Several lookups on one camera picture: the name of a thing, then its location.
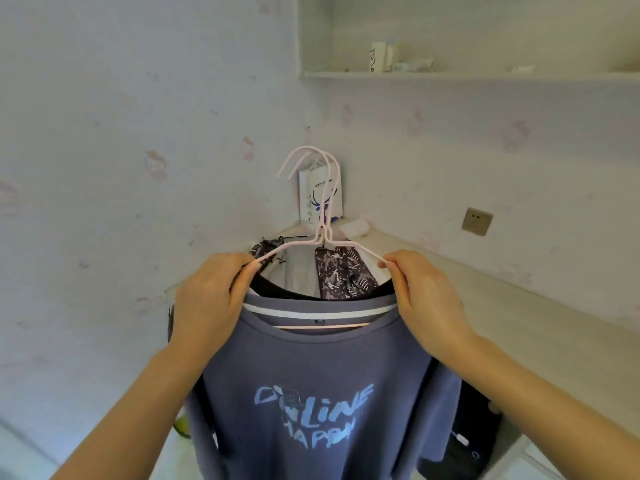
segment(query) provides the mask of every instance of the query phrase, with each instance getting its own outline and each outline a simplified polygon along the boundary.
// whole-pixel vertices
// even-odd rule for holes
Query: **right hand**
[[[444,363],[466,352],[476,334],[447,275],[416,251],[384,258],[378,266],[391,273],[400,315],[420,345]]]

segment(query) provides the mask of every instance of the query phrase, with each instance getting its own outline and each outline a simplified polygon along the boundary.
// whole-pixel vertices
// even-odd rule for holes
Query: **left hand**
[[[204,367],[231,336],[260,265],[249,254],[213,254],[175,295],[170,347]]]

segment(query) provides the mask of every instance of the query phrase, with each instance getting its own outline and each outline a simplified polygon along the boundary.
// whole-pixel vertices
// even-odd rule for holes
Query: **gray t-shirt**
[[[395,300],[247,295],[245,304],[330,316]],[[244,308],[204,370],[209,404],[193,392],[187,400],[204,479],[408,479],[420,457],[441,460],[460,379],[420,347],[397,308],[365,320],[372,322],[348,331],[294,333],[273,325],[299,319]]]

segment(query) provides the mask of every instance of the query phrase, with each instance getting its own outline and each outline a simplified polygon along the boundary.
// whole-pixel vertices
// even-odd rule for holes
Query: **pink wire hanger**
[[[282,174],[284,168],[287,166],[287,164],[293,158],[293,156],[296,153],[298,153],[300,150],[309,150],[309,151],[304,153],[298,159],[297,163],[293,167],[293,170],[291,170],[291,173],[287,177],[288,180],[290,180],[293,177],[293,175],[295,175],[296,171],[298,170],[298,168],[302,164],[302,161],[304,161],[309,155],[312,155],[314,153],[318,153],[318,154],[320,154],[320,156],[322,156],[324,158],[324,161],[325,161],[326,167],[327,167],[326,184],[323,187],[322,200],[320,201],[321,202],[321,204],[320,204],[320,222],[318,224],[318,227],[316,227],[316,234],[315,234],[314,238],[311,241],[289,241],[289,242],[285,242],[283,245],[281,245],[281,246],[277,247],[276,249],[268,252],[264,256],[261,256],[260,258],[256,259],[256,261],[257,262],[261,262],[261,261],[269,258],[270,256],[273,256],[273,255],[285,250],[286,248],[290,248],[292,246],[317,246],[320,243],[322,243],[322,241],[324,240],[325,242],[333,244],[334,246],[359,248],[359,249],[361,249],[363,251],[368,252],[369,254],[371,254],[373,257],[376,257],[380,261],[387,262],[386,259],[378,256],[372,250],[367,249],[366,247],[364,247],[363,245],[361,245],[361,244],[359,244],[359,243],[357,243],[355,241],[334,241],[333,240],[333,229],[331,228],[333,195],[335,195],[335,192],[338,189],[338,185],[340,185],[340,177],[341,177],[341,175],[340,175],[340,163],[338,163],[338,160],[336,160],[335,157],[331,153],[322,151],[319,148],[316,148],[315,146],[299,146],[299,147],[295,148],[287,156],[287,158],[284,160],[284,163],[282,164],[282,166],[280,167],[280,170],[278,171],[278,177]],[[329,181],[331,181],[331,176],[332,176],[331,175],[331,173],[332,173],[331,172],[331,162],[332,161],[333,161],[333,163],[335,163],[335,167],[337,169],[337,176],[335,178],[335,183],[331,188],[331,191],[330,191],[331,193],[329,195],[329,204],[327,205],[326,211],[325,211],[324,202],[326,201],[326,188],[328,187],[328,183],[329,183]]]

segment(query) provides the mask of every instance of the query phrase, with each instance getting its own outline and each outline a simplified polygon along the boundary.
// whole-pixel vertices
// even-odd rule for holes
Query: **wall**
[[[334,81],[345,215],[640,332],[640,86]],[[460,229],[468,207],[489,233]]]
[[[166,341],[163,291],[296,220],[292,0],[0,0],[0,419],[62,462]]]

